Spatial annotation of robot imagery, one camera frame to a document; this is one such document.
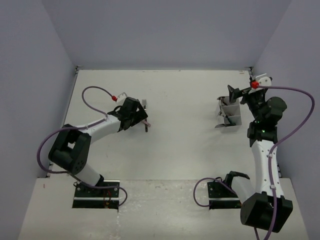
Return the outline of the knife with pink handle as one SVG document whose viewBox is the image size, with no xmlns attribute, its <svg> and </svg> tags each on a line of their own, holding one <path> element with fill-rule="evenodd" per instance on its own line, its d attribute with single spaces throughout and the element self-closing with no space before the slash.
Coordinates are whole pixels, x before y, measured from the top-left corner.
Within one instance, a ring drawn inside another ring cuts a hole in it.
<svg viewBox="0 0 320 240">
<path fill-rule="evenodd" d="M 146 120 L 142 120 L 141 122 L 142 122 L 143 124 L 145 124 L 146 126 L 148 126 L 148 127 L 151 126 L 151 124 L 150 124 L 149 122 L 147 122 Z"/>
</svg>

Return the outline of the knife with teal handle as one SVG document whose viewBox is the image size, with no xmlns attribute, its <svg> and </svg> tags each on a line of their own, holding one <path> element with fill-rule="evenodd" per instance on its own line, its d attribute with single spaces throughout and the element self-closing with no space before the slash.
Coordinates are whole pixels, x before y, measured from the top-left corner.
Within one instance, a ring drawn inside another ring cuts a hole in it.
<svg viewBox="0 0 320 240">
<path fill-rule="evenodd" d="M 231 120 L 228 115 L 226 115 L 225 118 L 227 119 L 229 125 L 231 125 L 231 126 L 235 126 L 236 125 L 236 123 L 233 120 Z"/>
</svg>

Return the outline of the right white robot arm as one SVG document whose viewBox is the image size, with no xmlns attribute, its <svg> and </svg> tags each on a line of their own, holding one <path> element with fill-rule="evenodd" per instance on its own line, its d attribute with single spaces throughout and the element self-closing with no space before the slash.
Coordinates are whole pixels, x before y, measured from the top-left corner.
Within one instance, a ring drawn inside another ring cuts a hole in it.
<svg viewBox="0 0 320 240">
<path fill-rule="evenodd" d="M 227 196 L 237 195 L 241 203 L 240 220 L 245 226 L 278 233 L 293 211 L 291 200 L 285 199 L 280 185 L 277 147 L 277 124 L 287 104 L 280 97 L 266 99 L 267 89 L 240 90 L 227 87 L 230 103 L 241 98 L 254 120 L 249 124 L 247 137 L 255 166 L 255 185 L 245 173 L 231 171 L 226 175 L 223 191 Z"/>
</svg>

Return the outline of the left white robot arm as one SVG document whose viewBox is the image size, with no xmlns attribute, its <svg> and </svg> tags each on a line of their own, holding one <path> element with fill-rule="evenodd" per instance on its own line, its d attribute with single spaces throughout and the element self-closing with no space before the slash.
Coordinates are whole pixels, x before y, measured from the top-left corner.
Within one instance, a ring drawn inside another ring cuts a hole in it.
<svg viewBox="0 0 320 240">
<path fill-rule="evenodd" d="M 80 126 L 64 125 L 58 132 L 48 158 L 85 185 L 88 193 L 97 197 L 103 193 L 104 177 L 87 163 L 91 144 L 108 135 L 126 131 L 147 118 L 143 102 L 126 97 L 122 104 L 104 113 L 98 121 Z"/>
</svg>

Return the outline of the knife with dark handle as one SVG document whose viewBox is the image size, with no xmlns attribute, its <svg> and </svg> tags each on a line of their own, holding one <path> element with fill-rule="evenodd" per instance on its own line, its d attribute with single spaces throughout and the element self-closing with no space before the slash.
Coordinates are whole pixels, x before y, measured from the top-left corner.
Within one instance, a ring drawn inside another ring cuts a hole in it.
<svg viewBox="0 0 320 240">
<path fill-rule="evenodd" d="M 225 127 L 228 127 L 228 125 L 226 124 L 217 124 L 214 128 L 225 128 Z"/>
</svg>

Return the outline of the fork with dark handle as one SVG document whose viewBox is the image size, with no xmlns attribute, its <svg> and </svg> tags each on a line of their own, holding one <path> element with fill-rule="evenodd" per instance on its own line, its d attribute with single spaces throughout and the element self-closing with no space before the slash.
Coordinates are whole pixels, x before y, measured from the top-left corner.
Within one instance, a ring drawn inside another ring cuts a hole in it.
<svg viewBox="0 0 320 240">
<path fill-rule="evenodd" d="M 147 100 L 146 99 L 142 99 L 141 101 L 142 107 L 143 109 L 146 111 L 147 110 Z M 148 126 L 144 124 L 145 127 L 145 132 L 148 132 Z"/>
</svg>

